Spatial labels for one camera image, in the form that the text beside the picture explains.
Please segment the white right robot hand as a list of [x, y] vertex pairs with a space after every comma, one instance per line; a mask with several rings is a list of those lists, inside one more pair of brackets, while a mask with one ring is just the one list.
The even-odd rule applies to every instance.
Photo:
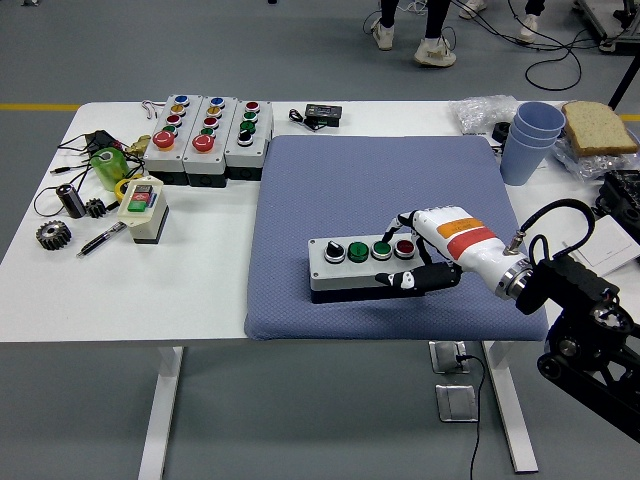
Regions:
[[529, 258], [520, 250], [518, 231], [506, 245], [482, 221], [458, 206], [414, 210], [397, 215], [382, 240], [402, 227], [412, 230], [418, 246], [427, 243], [464, 272], [475, 272], [496, 296], [517, 299], [531, 276]]

